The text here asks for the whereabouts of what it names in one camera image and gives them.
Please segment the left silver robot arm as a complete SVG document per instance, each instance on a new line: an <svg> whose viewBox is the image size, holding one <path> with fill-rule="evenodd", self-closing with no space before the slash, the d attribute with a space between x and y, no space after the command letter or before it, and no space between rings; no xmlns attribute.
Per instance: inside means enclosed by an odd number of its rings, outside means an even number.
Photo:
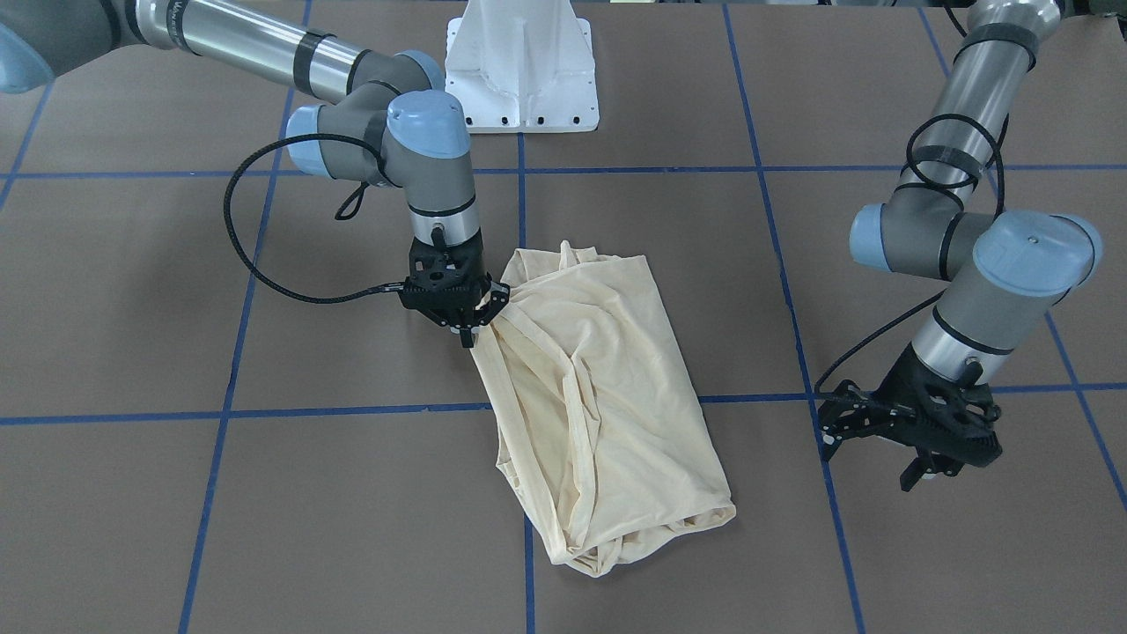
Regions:
<svg viewBox="0 0 1127 634"><path fill-rule="evenodd" d="M889 200L863 206L851 225L857 264L946 282L926 300L921 328L881 384L845 379L820 398L820 459L850 439L879 437L915 450L899 477L957 476L1002 453L1001 409L990 379L1048 310L1094 275L1098 230L1071 214L967 209L990 168L1012 102L1057 32L1063 1L978 1L932 116L907 141Z"/></svg>

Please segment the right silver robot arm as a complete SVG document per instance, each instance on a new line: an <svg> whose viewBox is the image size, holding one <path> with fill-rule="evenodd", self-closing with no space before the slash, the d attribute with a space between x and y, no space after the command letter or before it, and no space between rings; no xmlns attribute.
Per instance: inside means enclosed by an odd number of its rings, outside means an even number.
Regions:
<svg viewBox="0 0 1127 634"><path fill-rule="evenodd" d="M231 245L261 285L314 305L393 293L464 348L511 301L511 288L483 265L462 104L429 55L380 54L234 1L5 1L1 21L5 93L29 92L113 51L144 45L211 59L310 98L290 113L279 139L234 169L223 195ZM339 221L354 217L372 188L405 194L412 241L403 280L318 297L258 269L231 204L248 169L281 151L302 173L354 184L335 212Z"/></svg>

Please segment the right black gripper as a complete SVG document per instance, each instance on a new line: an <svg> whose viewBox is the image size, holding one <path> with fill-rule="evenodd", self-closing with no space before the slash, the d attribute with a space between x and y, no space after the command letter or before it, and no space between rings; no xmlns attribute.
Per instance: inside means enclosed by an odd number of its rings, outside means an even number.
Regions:
<svg viewBox="0 0 1127 634"><path fill-rule="evenodd" d="M456 330L463 349L473 349L478 328L490 324L511 301L511 285L483 268L482 233L453 247L412 240L408 256L410 273L399 291L405 309Z"/></svg>

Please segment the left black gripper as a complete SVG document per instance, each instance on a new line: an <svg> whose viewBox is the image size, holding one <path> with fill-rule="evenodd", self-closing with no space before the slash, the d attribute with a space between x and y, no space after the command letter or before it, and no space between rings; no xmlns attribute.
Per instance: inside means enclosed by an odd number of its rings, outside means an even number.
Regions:
<svg viewBox="0 0 1127 634"><path fill-rule="evenodd" d="M878 436L917 450L899 476L902 492L922 479L957 476L962 465L990 466L1002 454L994 425L1001 409L982 382L977 358L946 379L906 348L878 389L843 379L822 393L820 461L828 464L846 439Z"/></svg>

